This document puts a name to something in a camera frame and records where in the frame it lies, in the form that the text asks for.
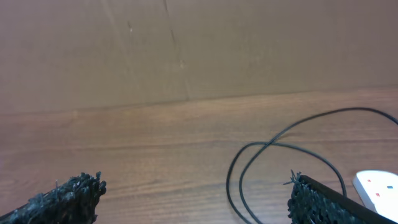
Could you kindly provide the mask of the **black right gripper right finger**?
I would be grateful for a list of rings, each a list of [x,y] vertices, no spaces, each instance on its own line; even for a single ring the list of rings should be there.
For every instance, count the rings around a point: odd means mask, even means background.
[[[287,206],[292,223],[396,223],[307,175],[292,173],[290,182],[294,186]]]

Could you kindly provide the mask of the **white power strip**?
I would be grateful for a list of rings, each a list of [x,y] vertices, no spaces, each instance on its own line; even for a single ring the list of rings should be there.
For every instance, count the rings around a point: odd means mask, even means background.
[[[362,170],[353,179],[364,206],[397,223],[397,174],[383,170]]]

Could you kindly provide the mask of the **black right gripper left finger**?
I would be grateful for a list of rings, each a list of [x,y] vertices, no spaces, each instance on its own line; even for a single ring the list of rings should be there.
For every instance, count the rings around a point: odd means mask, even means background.
[[[100,197],[106,193],[101,172],[92,176],[82,172],[45,194],[1,216],[3,224],[93,224]]]

